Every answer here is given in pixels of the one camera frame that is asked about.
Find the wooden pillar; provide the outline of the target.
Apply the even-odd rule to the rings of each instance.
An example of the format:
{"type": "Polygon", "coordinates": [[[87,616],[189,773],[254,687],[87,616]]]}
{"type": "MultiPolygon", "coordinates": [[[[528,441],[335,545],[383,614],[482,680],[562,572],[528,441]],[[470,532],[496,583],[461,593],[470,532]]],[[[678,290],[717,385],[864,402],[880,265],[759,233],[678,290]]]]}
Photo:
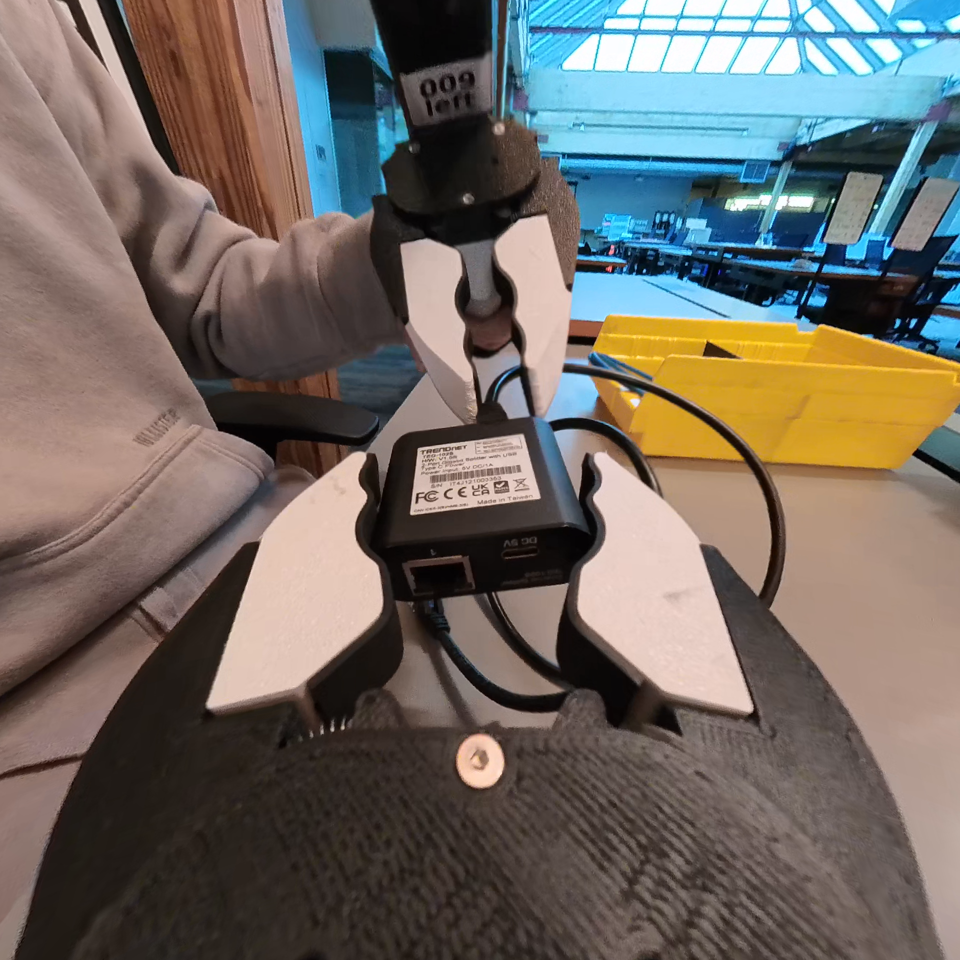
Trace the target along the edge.
{"type": "Polygon", "coordinates": [[[312,218],[281,1],[132,1],[126,20],[181,173],[279,240],[312,218]]]}

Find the black office chair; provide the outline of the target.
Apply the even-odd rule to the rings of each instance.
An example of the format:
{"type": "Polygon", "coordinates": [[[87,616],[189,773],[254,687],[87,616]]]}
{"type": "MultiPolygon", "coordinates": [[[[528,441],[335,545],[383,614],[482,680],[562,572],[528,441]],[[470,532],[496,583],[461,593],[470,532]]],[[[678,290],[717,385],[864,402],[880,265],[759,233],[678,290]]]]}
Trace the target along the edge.
{"type": "Polygon", "coordinates": [[[952,252],[957,243],[957,234],[944,234],[931,237],[921,250],[893,249],[884,265],[890,273],[909,275],[916,283],[897,307],[883,339],[937,354],[937,342],[923,331],[945,295],[958,285],[958,252],[952,252]]]}

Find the person in grey hoodie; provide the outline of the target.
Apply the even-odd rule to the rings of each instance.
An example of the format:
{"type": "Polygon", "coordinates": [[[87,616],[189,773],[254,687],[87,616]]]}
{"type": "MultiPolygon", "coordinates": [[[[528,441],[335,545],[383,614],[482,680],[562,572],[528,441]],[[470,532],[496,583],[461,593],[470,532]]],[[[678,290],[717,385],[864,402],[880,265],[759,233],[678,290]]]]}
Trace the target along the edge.
{"type": "Polygon", "coordinates": [[[221,528],[272,469],[176,352],[258,238],[174,175],[51,2],[2,2],[2,693],[221,528]]]}

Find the white neighbouring table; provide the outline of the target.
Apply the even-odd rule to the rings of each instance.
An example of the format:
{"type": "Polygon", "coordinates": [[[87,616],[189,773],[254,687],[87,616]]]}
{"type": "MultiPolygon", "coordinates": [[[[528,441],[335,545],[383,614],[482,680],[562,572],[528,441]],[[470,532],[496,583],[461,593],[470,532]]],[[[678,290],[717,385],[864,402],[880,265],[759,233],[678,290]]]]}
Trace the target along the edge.
{"type": "Polygon", "coordinates": [[[814,330],[811,321],[785,310],[757,306],[674,276],[576,273],[568,339],[594,342],[609,317],[640,317],[652,324],[655,334],[667,336],[697,330],[771,341],[777,332],[788,340],[787,330],[814,330]]]}

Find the person's left forearm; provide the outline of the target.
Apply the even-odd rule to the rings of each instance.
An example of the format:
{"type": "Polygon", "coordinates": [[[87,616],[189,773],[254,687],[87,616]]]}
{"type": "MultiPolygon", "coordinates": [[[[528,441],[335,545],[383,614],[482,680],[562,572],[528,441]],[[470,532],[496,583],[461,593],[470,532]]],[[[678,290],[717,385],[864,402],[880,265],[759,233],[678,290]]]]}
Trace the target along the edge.
{"type": "Polygon", "coordinates": [[[191,280],[175,351],[196,378],[291,380],[399,344],[371,253],[373,214],[325,214],[279,242],[240,239],[191,280]]]}

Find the paper sign board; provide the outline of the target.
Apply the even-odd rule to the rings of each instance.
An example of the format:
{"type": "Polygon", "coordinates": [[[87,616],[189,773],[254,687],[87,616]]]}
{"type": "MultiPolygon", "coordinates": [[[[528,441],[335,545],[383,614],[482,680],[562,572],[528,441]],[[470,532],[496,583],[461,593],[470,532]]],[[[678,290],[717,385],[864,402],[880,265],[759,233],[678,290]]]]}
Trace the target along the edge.
{"type": "Polygon", "coordinates": [[[959,182],[956,179],[925,177],[892,233],[890,248],[910,253],[922,251],[944,219],[958,190],[959,182]]]}
{"type": "Polygon", "coordinates": [[[865,232],[882,186],[883,174],[850,171],[825,223],[822,243],[835,246],[857,244],[865,232]]]}

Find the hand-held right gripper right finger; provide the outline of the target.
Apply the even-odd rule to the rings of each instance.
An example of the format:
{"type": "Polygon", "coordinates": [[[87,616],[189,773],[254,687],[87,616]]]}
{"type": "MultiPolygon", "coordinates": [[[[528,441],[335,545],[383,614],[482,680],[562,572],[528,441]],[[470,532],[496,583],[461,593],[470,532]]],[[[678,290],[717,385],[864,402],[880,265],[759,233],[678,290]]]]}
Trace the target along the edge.
{"type": "Polygon", "coordinates": [[[572,567],[558,624],[560,672],[621,726],[681,708],[754,712],[700,539],[664,498],[606,453],[582,463],[592,545],[572,567]]]}

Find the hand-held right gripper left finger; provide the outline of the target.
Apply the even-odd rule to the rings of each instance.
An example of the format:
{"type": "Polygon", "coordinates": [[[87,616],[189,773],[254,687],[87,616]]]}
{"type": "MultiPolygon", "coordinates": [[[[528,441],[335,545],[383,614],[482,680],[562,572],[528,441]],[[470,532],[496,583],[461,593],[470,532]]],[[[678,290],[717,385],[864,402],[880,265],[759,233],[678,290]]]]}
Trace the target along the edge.
{"type": "Polygon", "coordinates": [[[390,574],[373,549],[377,457],[347,456],[261,535],[213,678],[217,716],[292,705],[304,724],[351,724],[402,664],[390,574]]]}

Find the row of background tables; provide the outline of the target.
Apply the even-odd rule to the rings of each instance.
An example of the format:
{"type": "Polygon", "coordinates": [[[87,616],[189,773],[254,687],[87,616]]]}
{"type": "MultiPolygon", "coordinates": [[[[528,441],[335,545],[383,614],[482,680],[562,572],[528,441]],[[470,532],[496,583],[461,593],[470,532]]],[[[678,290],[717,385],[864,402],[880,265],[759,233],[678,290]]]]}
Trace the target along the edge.
{"type": "Polygon", "coordinates": [[[715,291],[787,290],[809,293],[815,286],[868,285],[880,294],[904,298],[916,283],[909,274],[881,265],[821,264],[815,253],[794,247],[701,244],[679,246],[654,240],[619,241],[577,255],[577,273],[666,276],[715,291]]]}

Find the yellow plastic bin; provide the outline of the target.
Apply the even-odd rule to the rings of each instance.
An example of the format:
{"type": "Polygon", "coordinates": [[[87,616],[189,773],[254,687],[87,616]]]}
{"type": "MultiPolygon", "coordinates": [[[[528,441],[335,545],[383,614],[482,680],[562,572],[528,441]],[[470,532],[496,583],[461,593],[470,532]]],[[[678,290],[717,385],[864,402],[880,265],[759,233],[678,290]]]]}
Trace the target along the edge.
{"type": "Polygon", "coordinates": [[[714,414],[769,464],[896,470],[959,402],[958,363],[830,326],[608,316],[594,351],[714,414]]]}

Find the black network splitter box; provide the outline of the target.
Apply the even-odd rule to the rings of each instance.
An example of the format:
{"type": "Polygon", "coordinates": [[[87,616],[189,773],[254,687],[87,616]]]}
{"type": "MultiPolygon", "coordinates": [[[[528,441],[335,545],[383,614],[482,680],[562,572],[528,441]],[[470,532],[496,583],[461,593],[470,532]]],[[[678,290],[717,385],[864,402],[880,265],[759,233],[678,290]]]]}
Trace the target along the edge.
{"type": "Polygon", "coordinates": [[[420,602],[565,584],[593,541],[553,429],[524,416],[400,437],[371,545],[420,602]]]}

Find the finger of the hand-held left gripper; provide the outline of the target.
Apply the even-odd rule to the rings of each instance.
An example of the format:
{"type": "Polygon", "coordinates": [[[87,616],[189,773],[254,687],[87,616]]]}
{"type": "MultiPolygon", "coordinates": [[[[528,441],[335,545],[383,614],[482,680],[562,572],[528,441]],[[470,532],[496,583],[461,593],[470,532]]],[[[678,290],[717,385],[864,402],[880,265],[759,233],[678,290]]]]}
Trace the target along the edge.
{"type": "Polygon", "coordinates": [[[493,244],[493,262],[512,294],[521,377],[532,414],[544,418],[566,362],[572,294],[546,214],[511,224],[493,244]]]}
{"type": "Polygon", "coordinates": [[[461,253],[429,238],[400,245],[406,330],[438,394],[460,421],[475,421],[478,385],[457,304],[465,275],[461,253]]]}

